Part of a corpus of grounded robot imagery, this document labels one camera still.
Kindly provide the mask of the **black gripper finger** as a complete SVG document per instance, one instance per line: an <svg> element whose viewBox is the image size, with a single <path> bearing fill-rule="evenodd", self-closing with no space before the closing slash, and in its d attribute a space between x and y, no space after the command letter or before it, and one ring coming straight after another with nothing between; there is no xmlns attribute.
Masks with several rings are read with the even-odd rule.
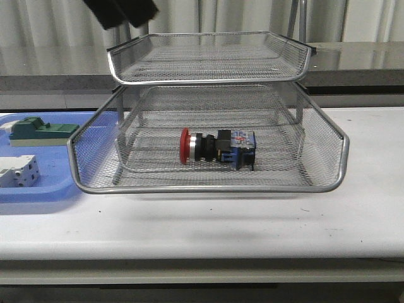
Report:
<svg viewBox="0 0 404 303"><path fill-rule="evenodd" d="M117 27L127 21L138 28L152 20L159 12L150 0L84 0L104 30Z"/></svg>

